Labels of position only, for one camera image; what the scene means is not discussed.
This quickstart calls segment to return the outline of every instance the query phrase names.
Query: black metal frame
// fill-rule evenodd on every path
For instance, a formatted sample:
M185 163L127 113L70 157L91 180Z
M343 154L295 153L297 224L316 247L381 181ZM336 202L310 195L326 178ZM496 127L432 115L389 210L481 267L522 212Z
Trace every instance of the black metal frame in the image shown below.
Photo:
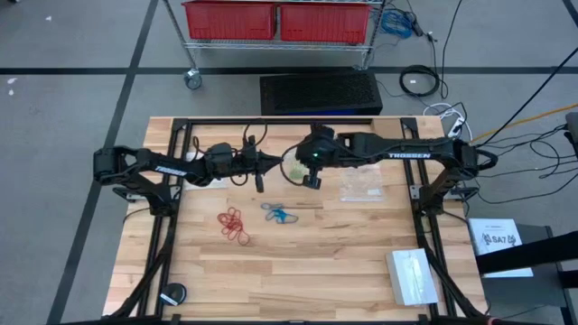
M181 152L181 159L185 159L186 153L190 146L191 141L191 134L192 128L195 125L238 125L238 124L248 124L249 122L253 121L254 118L248 117L240 117L240 118L209 118L209 119L187 119L187 118L177 118L173 120L172 123L172 130L171 130L171 137L169 140L169 147L167 151L167 155L174 156L176 146L177 146L177 138L179 133L184 131L183 137L183 146ZM370 125L373 121L373 118L273 118L269 119L266 122L269 125L309 125L311 122L321 123L321 124L329 124L329 125ZM417 123L414 117L411 118L402 118L401 119L401 127L403 137L406 138L405 128L408 128L411 132L413 138L418 138L417 133ZM407 179L407 186L408 189L410 186L415 185L414 176L412 174L412 167L410 160L404 160L404 167L406 171L406 179ZM418 169L420 173L420 179L422 185L428 183L427 172L425 169L425 164L423 161L418 161ZM172 176L164 175L162 184L166 186L174 186L175 184L171 185L171 178ZM183 179L177 178L176 185L182 188ZM159 238L161 236L163 218L162 216L155 216L153 229L151 233L151 242L149 245L149 250L147 254L146 260L146 272L143 276L143 279L139 282L136 288L139 289L139 293L136 296L138 299L138 307L136 312L136 317L130 318L128 317L130 311L126 313L126 311L119 313L117 315L113 314L113 317L105 318L104 320L94 320L94 321L83 321L79 323L73 324L129 324L129 323L138 323L138 324L194 324L194 325L249 325L249 324L259 324L259 325L287 325L287 324L312 324L312 325L330 325L330 324L341 324L341 325L424 325L427 323L427 317L425 315L420 315L420 320L409 320L409 321L219 321L219 320L180 320L180 315L175 314L173 315L173 319L171 321L162 320L163 316L163 303L162 301L157 298L156 304L154 306L154 315L152 316L145 316L146 310L148 307L148 296L150 293L150 284L154 278L155 273L161 268L161 278L159 282L159 292L157 293L157 297L160 296L160 291L168 284L168 277L169 277L169 270L171 267L171 259L172 259L172 248L174 244L174 234L176 232L177 226L177 218L178 218L178 210L181 203L181 196L178 195L174 198L174 204L176 205L175 212L168 216L169 218L169 227L167 230L167 236L163 247L160 249L159 253L157 254L156 251L159 245ZM430 220L430 226L432 229L433 234L433 249L434 252L429 248L427 241L425 240L424 235L424 225L422 223L422 211L420 209L420 200L419 198L413 198L411 191L409 191L410 200L412 202L412 213L414 216L414 223L415 223L415 233L417 237L417 243L419 247L425 248L426 254L430 264L432 265L433 269L440 274L440 279L443 283L449 284L449 288L443 287L443 296L446 301L446 309L448 311L448 315L450 317L455 317L456 311L453 304L453 298L456 293L459 293L459 289L452 281L452 279L447 275L447 269L445 265L445 259L443 255L443 244L439 233L439 228L437 225L437 220L435 215L431 214L427 217ZM436 303L429 305L430 314L432 318L439 316L438 306Z

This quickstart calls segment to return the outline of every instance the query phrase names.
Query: shelf caster wheel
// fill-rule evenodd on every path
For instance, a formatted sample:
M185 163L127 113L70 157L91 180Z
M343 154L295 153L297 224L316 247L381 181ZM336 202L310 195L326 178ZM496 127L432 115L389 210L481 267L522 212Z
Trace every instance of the shelf caster wheel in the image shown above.
M195 90L200 88L202 85L202 77L200 73L196 69L191 69L187 73L184 74L184 84L190 90Z

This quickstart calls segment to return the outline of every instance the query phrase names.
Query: black floor stripe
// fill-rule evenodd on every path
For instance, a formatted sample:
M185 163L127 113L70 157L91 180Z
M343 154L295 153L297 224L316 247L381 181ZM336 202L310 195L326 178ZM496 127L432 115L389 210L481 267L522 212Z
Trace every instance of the black floor stripe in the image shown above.
M113 145L117 139L118 128L125 113L126 103L130 96L133 83L135 81L135 74L140 63L141 57L143 55L143 50L146 44L146 38L151 29L151 23L154 18L154 12L158 5L158 0L151 0L148 9L146 10L146 15L144 16L143 26L141 27L141 32L138 35L138 40L136 41L135 51L133 52L133 57L130 61L130 67L125 77L125 83L120 92L120 96L117 101L117 107L113 115L112 121L110 122L110 127L108 128L107 138L105 140L105 146ZM60 323L62 320L62 315L66 308L67 301L69 299L70 290L74 284L74 277L79 268L80 257L82 256L82 250L86 244L87 236L89 235L90 223L94 217L94 212L97 207L98 197L100 196L101 186L95 181L90 185L89 195L87 201L82 210L82 216L80 217L79 226L77 227L76 234L72 241L72 247L69 251L69 257L64 266L64 272L62 273L61 281L58 286L58 290L52 302L52 307L48 320L48 324Z
M572 0L562 0L562 2L566 6L566 10L568 11L568 14L570 14L572 19L574 20L576 27L578 27L578 12L576 12L576 7L572 3Z
M372 67L369 71L380 74L398 74L405 67ZM182 75L190 68L136 68L135 75ZM446 74L528 75L550 74L555 67L446 67ZM326 73L350 71L351 67L254 67L254 68L200 68L205 76L264 75L290 73ZM0 75L125 75L132 68L0 68ZM558 74L578 74L578 67L563 67Z

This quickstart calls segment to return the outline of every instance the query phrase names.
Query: yellow cable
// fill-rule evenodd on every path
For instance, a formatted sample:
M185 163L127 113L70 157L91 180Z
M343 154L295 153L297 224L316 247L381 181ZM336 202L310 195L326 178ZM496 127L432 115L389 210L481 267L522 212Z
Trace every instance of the yellow cable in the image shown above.
M567 106L567 107L561 107L561 108L553 109L553 110L551 110L551 111L547 111L547 112L542 113L542 114L540 114L540 115L536 115L536 116L532 116L532 117L528 117L528 118L521 119L521 120L519 120L519 121L517 121L517 122L514 122L514 123L512 123L512 124L510 124L510 125L507 125L507 126L504 127L504 128L507 129L507 128L512 127L512 126L521 125L521 124L524 124L524 123L526 123L526 122L534 121L534 120L536 120L536 119L538 119L538 118L542 118L542 117L544 117L544 116L549 116L549 115L552 115L552 114L555 114L555 113L559 113L559 112L562 112L562 111L565 111L565 110L568 110L568 109L572 109L572 108L575 108L575 107L578 107L578 103L571 104L570 106ZM491 131L486 132L486 133L483 134L483 135L478 135L478 136L476 136L475 138L473 138L473 140L471 140L471 143L476 142L476 141L480 140L481 138L486 137L486 136L488 136L488 135L493 135L493 134L495 134L496 132L498 132L498 129L493 129L493 130L491 130Z

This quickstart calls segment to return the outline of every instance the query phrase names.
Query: blue cable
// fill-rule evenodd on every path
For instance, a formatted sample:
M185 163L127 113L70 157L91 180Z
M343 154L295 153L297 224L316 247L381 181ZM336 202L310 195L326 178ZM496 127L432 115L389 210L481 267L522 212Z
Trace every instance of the blue cable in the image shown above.
M413 20L408 14L398 11L386 11L381 18L381 31L408 39L413 33Z

